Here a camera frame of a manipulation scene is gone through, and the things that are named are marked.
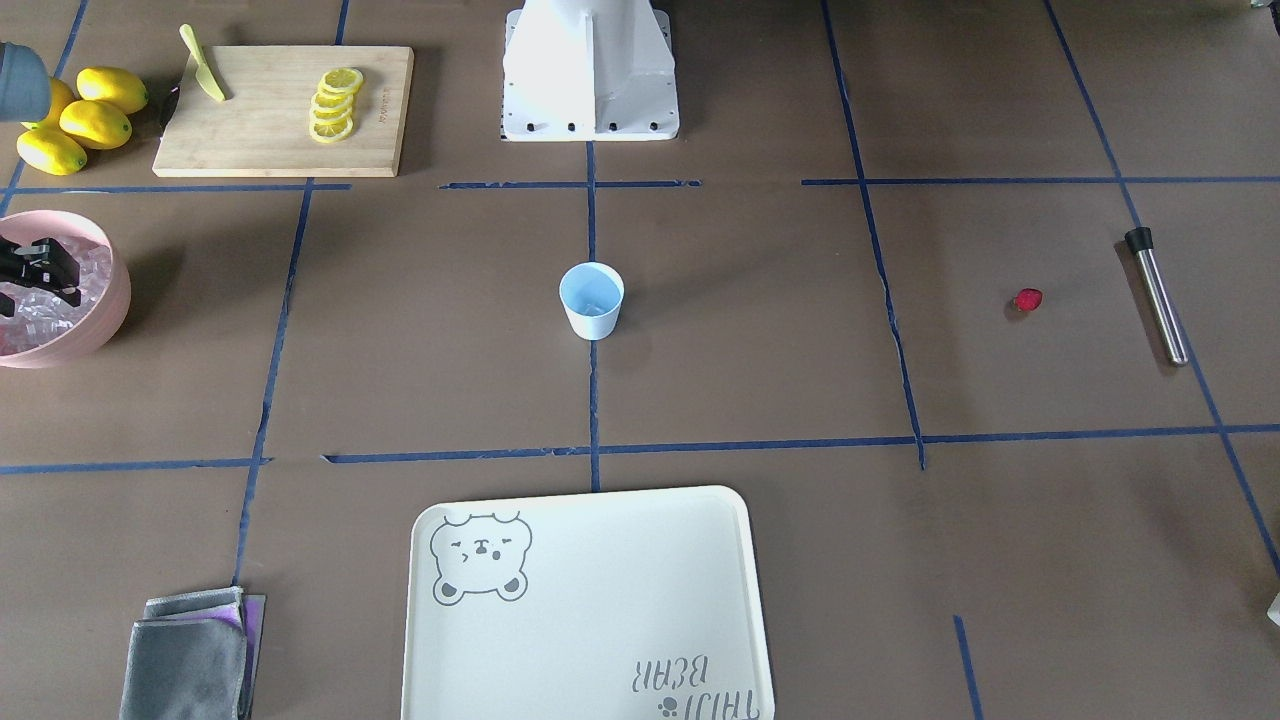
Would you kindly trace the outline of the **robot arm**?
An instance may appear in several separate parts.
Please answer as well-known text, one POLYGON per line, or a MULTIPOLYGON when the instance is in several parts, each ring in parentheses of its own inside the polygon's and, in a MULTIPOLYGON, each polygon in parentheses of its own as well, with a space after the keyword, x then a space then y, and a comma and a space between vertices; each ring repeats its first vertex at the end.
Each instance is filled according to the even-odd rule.
MULTIPOLYGON (((45 64, 35 50, 3 44, 1 119, 37 120, 52 105, 45 64)), ((70 307, 82 302, 81 266, 54 238, 19 245, 1 238, 1 281, 60 299, 70 307)))

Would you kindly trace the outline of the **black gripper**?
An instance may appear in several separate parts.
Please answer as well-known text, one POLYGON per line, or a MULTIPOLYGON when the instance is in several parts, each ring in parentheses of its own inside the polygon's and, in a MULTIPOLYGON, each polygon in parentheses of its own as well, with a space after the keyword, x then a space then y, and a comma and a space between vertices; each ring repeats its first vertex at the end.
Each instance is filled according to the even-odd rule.
POLYGON ((82 304, 81 265, 55 238, 31 245, 1 238, 1 279, 54 293, 70 307, 82 304))

